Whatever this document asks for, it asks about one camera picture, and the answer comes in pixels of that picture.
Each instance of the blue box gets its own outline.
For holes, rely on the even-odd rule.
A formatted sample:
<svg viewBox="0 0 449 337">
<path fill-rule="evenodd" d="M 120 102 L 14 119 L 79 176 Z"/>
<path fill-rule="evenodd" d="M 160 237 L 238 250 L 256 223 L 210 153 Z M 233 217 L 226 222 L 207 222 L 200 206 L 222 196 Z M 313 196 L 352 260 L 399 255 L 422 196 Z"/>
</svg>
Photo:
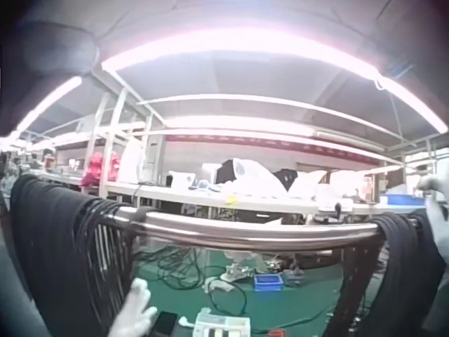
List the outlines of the blue box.
<svg viewBox="0 0 449 337">
<path fill-rule="evenodd" d="M 261 274 L 254 276 L 254 290 L 256 291 L 280 291 L 282 288 L 282 277 L 277 274 Z"/>
<path fill-rule="evenodd" d="M 388 205 L 424 206 L 426 204 L 425 198 L 409 194 L 382 194 L 381 197 L 387 198 Z"/>
</svg>

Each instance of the glove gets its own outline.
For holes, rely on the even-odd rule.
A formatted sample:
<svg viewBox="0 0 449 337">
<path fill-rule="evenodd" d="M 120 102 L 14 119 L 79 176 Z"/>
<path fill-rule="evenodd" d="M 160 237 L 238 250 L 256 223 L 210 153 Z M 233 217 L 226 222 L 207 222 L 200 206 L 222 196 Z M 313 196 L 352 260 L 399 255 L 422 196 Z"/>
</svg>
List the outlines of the glove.
<svg viewBox="0 0 449 337">
<path fill-rule="evenodd" d="M 151 293 L 143 279 L 134 279 L 129 294 L 117 315 L 108 337 L 142 337 L 154 321 L 157 308 L 148 305 Z"/>
<path fill-rule="evenodd" d="M 449 201 L 449 176 L 445 178 L 428 176 L 419 182 L 417 188 L 424 191 L 441 192 L 446 201 Z M 427 217 L 429 218 L 436 247 L 444 261 L 449 264 L 449 221 L 444 219 L 441 207 L 433 199 L 427 200 Z"/>
</svg>

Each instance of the chrome bar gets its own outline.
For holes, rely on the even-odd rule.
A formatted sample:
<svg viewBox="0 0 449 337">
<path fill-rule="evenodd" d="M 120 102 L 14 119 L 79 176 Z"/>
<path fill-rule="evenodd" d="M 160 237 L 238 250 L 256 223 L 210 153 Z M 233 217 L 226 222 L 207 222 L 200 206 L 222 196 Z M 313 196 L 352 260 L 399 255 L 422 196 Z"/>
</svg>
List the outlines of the chrome bar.
<svg viewBox="0 0 449 337">
<path fill-rule="evenodd" d="M 110 224 L 131 227 L 134 208 L 122 207 Z M 335 249 L 379 236 L 376 224 L 261 225 L 151 212 L 133 230 L 180 245 L 236 251 L 289 252 Z"/>
</svg>

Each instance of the wire bundle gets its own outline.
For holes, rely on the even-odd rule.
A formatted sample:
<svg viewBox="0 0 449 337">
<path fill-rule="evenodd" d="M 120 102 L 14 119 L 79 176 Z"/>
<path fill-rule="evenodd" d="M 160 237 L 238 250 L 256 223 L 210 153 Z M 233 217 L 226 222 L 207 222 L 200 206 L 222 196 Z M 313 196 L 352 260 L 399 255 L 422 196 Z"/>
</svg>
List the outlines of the wire bundle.
<svg viewBox="0 0 449 337">
<path fill-rule="evenodd" d="M 412 214 L 411 222 L 382 214 L 371 222 L 384 234 L 389 258 L 377 296 L 359 329 L 360 336 L 418 336 L 444 271 L 427 216 Z"/>
<path fill-rule="evenodd" d="M 53 337 L 106 336 L 128 293 L 133 236 L 101 225 L 121 205 L 22 176 L 11 193 L 13 238 Z"/>
</svg>

